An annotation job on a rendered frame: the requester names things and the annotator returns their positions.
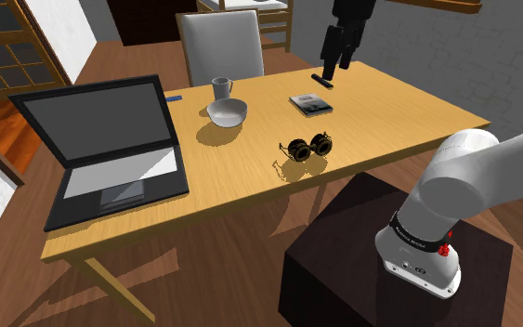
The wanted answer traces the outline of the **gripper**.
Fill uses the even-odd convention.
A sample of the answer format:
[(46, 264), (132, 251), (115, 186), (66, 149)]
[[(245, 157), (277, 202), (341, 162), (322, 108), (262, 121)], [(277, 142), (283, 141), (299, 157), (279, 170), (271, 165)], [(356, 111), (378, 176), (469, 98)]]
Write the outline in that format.
[(349, 68), (351, 58), (360, 46), (365, 23), (373, 14), (375, 3), (376, 0), (333, 0), (332, 13), (338, 21), (337, 26), (328, 26), (320, 53), (324, 80), (333, 79), (335, 65), (340, 56), (339, 68)]

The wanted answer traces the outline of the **black remote control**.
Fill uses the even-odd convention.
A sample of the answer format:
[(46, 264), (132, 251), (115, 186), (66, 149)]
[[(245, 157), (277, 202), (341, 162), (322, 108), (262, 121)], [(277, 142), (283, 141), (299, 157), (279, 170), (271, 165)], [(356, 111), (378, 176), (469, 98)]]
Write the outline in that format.
[(326, 87), (328, 89), (332, 89), (333, 88), (333, 85), (329, 81), (323, 79), (322, 77), (320, 77), (316, 73), (312, 73), (311, 74), (311, 78), (314, 79), (316, 82), (318, 82), (320, 85), (323, 85), (324, 87)]

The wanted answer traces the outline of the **grey book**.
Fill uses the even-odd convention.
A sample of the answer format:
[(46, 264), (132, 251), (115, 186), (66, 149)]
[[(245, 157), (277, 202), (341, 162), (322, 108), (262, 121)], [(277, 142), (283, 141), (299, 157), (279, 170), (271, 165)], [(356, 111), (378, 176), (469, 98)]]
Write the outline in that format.
[(289, 97), (290, 102), (306, 117), (332, 112), (333, 107), (314, 93)]

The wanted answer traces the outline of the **wooden slatted chair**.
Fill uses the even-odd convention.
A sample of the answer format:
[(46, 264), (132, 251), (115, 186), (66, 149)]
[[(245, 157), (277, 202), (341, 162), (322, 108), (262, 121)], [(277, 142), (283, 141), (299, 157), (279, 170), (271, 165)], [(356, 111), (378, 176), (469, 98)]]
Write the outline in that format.
[(263, 49), (291, 51), (294, 0), (195, 0), (199, 12), (255, 9), (261, 34), (284, 33), (284, 40), (263, 44)]

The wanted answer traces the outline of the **wooden table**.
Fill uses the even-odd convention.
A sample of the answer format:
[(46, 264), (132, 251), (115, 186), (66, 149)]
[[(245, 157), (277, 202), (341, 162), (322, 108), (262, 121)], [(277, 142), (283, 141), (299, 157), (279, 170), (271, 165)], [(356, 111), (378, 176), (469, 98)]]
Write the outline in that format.
[[(314, 93), (333, 107), (306, 117), (289, 97)], [(283, 254), (324, 206), (319, 195), (357, 173), (436, 148), (458, 130), (483, 127), (468, 111), (353, 62), (333, 88), (309, 71), (239, 81), (249, 111), (231, 128), (203, 116), (208, 86), (177, 90), (170, 106), (187, 194), (49, 233), (42, 260), (68, 262), (105, 292), (103, 326), (278, 326)], [(326, 132), (325, 156), (303, 162), (279, 148)]]

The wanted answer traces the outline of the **black round goggles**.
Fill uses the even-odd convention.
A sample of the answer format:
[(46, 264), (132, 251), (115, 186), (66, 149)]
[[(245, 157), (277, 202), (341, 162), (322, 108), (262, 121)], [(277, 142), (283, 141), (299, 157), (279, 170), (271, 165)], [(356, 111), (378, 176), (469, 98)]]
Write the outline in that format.
[(287, 147), (279, 144), (280, 150), (291, 160), (303, 162), (307, 160), (312, 153), (325, 156), (333, 147), (332, 138), (326, 133), (316, 134), (309, 143), (304, 139), (297, 138), (292, 140)]

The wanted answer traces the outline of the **white upholstered chair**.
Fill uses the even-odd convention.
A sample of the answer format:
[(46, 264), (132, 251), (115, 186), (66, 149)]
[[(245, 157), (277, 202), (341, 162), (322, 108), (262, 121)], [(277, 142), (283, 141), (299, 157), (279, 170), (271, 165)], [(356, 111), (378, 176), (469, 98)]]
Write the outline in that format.
[(265, 74), (256, 10), (177, 13), (176, 20), (191, 86)]

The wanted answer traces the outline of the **grey mug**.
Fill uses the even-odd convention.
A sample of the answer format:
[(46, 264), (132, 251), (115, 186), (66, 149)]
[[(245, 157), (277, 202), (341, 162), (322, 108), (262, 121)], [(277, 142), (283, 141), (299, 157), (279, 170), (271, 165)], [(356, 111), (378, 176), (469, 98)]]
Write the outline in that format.
[(233, 81), (226, 77), (214, 78), (211, 82), (215, 100), (230, 98)]

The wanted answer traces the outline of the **white bowl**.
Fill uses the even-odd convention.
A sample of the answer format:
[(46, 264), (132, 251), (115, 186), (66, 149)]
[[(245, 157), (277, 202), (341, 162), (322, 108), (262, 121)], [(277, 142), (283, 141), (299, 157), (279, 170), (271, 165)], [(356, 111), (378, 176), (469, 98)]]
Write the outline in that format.
[(206, 110), (215, 125), (231, 128), (240, 125), (245, 120), (248, 105), (237, 98), (222, 98), (210, 103)]

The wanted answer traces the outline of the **dark wooden cabinet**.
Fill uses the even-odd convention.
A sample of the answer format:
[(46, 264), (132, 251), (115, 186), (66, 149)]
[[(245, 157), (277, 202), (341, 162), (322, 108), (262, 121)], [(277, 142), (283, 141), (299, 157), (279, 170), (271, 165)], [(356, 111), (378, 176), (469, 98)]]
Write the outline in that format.
[(197, 0), (107, 0), (124, 46), (180, 40), (177, 13), (194, 13)]

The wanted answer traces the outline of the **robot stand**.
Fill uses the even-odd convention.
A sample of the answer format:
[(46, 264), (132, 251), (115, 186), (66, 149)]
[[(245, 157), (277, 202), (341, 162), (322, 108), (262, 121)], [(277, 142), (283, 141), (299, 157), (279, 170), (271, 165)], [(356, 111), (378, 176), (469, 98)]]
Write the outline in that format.
[(502, 327), (513, 247), (481, 229), (453, 228), (462, 280), (449, 299), (386, 271), (374, 237), (406, 197), (357, 174), (293, 242), (279, 302), (292, 327)]

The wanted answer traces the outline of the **black laptop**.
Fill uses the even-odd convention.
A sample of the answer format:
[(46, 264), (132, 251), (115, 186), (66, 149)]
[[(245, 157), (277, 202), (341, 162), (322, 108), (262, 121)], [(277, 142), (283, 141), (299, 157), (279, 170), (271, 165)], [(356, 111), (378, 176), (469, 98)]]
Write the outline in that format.
[(65, 170), (46, 232), (188, 193), (158, 75), (9, 99)]

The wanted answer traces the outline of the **wooden framed glass door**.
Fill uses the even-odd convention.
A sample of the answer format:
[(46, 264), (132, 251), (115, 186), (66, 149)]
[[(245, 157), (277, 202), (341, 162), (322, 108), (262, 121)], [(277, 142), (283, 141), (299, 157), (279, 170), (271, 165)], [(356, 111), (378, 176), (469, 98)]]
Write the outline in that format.
[(71, 83), (26, 0), (0, 0), (0, 101)]

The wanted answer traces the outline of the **wooden wall shelf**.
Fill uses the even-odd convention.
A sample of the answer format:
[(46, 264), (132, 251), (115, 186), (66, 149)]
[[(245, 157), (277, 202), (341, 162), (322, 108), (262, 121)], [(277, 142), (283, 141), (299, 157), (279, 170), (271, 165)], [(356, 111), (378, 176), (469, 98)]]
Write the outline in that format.
[(481, 0), (387, 0), (418, 7), (434, 8), (463, 14), (477, 14), (482, 8)]

